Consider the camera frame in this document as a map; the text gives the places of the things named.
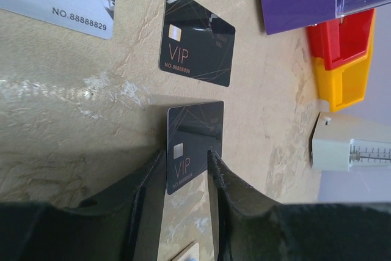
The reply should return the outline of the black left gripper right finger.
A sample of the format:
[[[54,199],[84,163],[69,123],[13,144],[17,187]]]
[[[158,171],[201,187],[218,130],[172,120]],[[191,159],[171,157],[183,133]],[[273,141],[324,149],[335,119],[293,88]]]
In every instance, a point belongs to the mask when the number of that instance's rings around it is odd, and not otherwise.
[[[389,260],[390,204],[281,204],[208,152],[216,260]]]

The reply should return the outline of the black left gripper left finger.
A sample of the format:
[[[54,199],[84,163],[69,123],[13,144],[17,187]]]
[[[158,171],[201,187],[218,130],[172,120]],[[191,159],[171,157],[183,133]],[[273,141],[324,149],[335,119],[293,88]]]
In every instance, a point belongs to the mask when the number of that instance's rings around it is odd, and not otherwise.
[[[1,203],[1,260],[156,260],[166,153],[76,208]]]

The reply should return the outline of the black VIP card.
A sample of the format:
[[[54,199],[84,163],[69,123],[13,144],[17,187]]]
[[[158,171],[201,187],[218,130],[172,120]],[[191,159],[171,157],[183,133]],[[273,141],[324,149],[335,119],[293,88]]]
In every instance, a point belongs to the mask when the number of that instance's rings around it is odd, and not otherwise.
[[[222,154],[223,122],[223,101],[167,110],[167,194],[207,170],[209,151]]]
[[[236,29],[195,0],[166,0],[159,69],[228,87]]]

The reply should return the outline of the beige card holder wallet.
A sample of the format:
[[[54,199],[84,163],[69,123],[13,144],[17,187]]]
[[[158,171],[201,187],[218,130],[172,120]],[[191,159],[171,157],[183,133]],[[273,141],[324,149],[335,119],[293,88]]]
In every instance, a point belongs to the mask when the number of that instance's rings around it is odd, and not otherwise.
[[[199,261],[200,250],[198,242],[192,242],[179,252],[172,261]]]

